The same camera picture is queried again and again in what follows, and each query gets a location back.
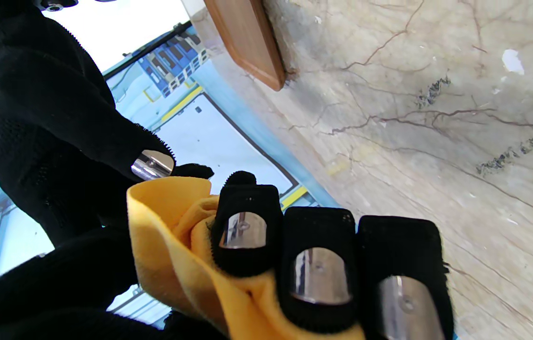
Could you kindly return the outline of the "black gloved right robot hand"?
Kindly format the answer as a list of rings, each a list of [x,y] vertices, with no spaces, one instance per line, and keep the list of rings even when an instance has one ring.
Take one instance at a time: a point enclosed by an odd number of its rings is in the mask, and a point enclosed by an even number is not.
[[[76,37],[31,0],[0,0],[0,187],[53,246],[103,227],[128,230],[127,191],[177,165],[152,131],[122,116]]]

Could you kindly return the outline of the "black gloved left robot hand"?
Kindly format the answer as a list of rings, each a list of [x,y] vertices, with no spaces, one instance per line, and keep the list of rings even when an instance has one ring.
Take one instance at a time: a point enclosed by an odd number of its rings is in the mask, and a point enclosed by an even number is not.
[[[0,340],[454,340],[434,222],[282,211],[273,185],[166,177],[103,228],[0,276]]]

